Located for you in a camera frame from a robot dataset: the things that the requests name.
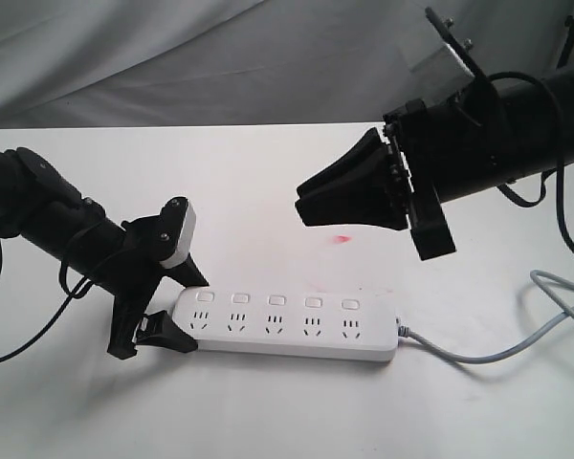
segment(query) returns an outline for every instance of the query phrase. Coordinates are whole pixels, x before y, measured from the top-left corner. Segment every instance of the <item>gray cable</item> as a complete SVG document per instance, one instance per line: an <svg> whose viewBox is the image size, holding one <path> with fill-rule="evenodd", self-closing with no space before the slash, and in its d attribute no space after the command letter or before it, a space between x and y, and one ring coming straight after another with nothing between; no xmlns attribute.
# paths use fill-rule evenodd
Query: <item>gray cable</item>
<svg viewBox="0 0 574 459"><path fill-rule="evenodd" d="M546 278L552 280L565 289L574 292L574 283L570 282L569 280L563 279L554 275L552 273L547 273L544 271L534 270L530 273L530 276L534 283L542 289L553 301L555 301L562 309L563 312L557 314L553 318L551 318L548 322L546 322L538 331L532 334L529 338L524 339L519 344L511 347L510 349L506 349L505 351L499 352L497 354L493 354L491 356L484 356L484 357L466 357L460 356L458 354L454 354L453 352L449 352L441 347L436 346L429 340L423 338L418 333L411 331L408 327L404 325L400 325L398 327L398 336L401 338L411 338L419 342L425 349L431 351L433 354L437 355L438 357L446 360L446 361L454 361L458 363L468 363L472 365L476 364L484 364L484 363L493 363L495 361L503 361L504 359L508 359L509 357L514 356L515 354L521 352L524 349L527 349L529 346L534 344L548 332L550 332L553 328L559 325L562 321L566 318L571 317L574 319L574 306L568 306L557 294L550 290L550 287L544 285L541 278Z"/></svg>

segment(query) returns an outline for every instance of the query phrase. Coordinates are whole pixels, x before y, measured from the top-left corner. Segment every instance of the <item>white backdrop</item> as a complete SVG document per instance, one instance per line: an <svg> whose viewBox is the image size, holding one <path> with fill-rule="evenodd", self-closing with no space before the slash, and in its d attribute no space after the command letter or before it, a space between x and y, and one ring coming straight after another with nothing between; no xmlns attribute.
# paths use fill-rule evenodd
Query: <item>white backdrop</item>
<svg viewBox="0 0 574 459"><path fill-rule="evenodd" d="M488 72L553 66L574 0L0 0L0 127L379 120L423 8Z"/></svg>

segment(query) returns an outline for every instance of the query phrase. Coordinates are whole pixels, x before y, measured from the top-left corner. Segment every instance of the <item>power socket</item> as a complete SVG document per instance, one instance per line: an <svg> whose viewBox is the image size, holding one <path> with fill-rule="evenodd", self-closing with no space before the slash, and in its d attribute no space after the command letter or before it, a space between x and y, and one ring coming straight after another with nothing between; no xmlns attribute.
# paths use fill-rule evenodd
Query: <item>power socket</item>
<svg viewBox="0 0 574 459"><path fill-rule="evenodd" d="M172 318L206 351L390 361L398 344L388 295L193 288Z"/></svg>

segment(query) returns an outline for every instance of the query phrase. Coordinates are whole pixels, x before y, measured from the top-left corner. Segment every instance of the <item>red laser dot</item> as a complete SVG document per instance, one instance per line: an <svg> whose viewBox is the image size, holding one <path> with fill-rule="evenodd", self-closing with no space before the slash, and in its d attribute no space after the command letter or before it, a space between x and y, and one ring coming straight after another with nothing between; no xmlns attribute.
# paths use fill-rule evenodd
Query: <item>red laser dot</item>
<svg viewBox="0 0 574 459"><path fill-rule="evenodd" d="M351 236L338 235L332 238L332 242L334 244L344 244L345 242L348 242L351 239L353 239Z"/></svg>

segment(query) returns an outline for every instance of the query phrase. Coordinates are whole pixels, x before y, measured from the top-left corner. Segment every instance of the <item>white power strip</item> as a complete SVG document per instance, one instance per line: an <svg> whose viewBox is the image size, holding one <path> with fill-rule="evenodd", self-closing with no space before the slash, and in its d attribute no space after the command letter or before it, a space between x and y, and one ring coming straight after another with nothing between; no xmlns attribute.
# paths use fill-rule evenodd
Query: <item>white power strip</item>
<svg viewBox="0 0 574 459"><path fill-rule="evenodd" d="M398 345L387 295L184 290L175 323L206 351L390 361Z"/></svg>

